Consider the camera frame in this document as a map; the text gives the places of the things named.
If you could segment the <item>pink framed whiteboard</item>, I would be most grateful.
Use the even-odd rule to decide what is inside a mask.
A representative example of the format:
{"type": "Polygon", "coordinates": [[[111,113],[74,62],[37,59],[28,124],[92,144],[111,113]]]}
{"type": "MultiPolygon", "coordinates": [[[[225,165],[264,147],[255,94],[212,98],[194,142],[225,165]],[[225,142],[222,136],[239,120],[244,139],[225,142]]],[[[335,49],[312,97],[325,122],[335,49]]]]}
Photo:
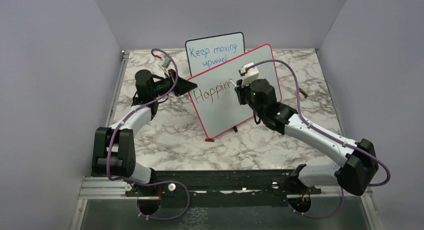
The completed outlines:
{"type": "Polygon", "coordinates": [[[239,69],[248,63],[273,59],[268,43],[188,78],[198,87],[188,94],[207,138],[215,138],[253,117],[252,109],[240,105],[234,86],[241,79],[239,69]]]}

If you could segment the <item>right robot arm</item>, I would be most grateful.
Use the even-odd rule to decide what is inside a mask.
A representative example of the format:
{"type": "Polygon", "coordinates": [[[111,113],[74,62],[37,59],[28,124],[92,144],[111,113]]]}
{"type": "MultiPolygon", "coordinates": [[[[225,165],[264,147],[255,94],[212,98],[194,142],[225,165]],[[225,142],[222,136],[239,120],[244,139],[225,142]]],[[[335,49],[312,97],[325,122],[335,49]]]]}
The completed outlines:
{"type": "Polygon", "coordinates": [[[256,124],[295,138],[329,157],[333,164],[299,165],[288,180],[289,189],[300,194],[308,187],[340,186],[350,194],[361,196],[379,166],[374,145],[366,139],[356,142],[301,119],[298,111],[276,99],[275,88],[266,79],[248,85],[236,81],[234,88],[241,105],[248,105],[256,124]]]}

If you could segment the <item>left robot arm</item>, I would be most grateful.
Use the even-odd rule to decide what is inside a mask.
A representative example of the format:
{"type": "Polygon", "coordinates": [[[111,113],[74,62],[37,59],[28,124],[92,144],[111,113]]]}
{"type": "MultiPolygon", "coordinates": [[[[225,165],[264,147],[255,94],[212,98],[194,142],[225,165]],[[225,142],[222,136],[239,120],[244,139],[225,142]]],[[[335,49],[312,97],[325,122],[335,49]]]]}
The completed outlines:
{"type": "Polygon", "coordinates": [[[153,169],[136,161],[135,135],[157,114],[159,99],[173,93],[179,97],[197,88],[197,84],[177,76],[170,69],[166,77],[142,69],[135,74],[136,92],[130,111],[109,127],[95,131],[92,172],[112,180],[128,179],[138,183],[144,195],[157,190],[157,181],[151,178],[153,169]]]}

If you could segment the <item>black framed whiteboard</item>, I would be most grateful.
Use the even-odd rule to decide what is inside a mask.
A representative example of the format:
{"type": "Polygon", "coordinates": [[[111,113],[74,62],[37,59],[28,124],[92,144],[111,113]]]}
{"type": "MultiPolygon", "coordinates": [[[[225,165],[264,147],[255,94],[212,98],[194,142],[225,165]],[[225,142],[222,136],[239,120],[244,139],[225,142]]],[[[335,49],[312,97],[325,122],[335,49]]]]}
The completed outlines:
{"type": "Polygon", "coordinates": [[[187,40],[185,50],[191,76],[200,74],[245,53],[242,32],[187,40]]]}

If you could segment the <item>small white eraser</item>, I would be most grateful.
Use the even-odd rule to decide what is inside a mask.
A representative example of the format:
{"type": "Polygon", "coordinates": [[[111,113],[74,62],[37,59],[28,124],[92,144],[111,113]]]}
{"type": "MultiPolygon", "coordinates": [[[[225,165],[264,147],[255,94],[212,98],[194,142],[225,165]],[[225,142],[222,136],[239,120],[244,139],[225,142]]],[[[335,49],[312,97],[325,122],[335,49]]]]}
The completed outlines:
{"type": "Polygon", "coordinates": [[[302,88],[299,88],[299,93],[303,96],[304,99],[307,99],[309,96],[302,88]]]}

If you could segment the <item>black mounting rail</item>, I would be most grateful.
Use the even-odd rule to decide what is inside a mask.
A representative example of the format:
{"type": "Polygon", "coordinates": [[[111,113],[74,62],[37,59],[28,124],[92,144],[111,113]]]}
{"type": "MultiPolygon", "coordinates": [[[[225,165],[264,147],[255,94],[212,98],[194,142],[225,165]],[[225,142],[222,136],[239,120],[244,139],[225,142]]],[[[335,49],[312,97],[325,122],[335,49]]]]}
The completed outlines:
{"type": "Polygon", "coordinates": [[[306,187],[295,178],[295,169],[267,170],[157,170],[153,183],[139,186],[106,177],[86,177],[80,197],[101,200],[136,200],[163,208],[286,207],[309,204],[312,198],[338,197],[337,186],[306,187]]]}

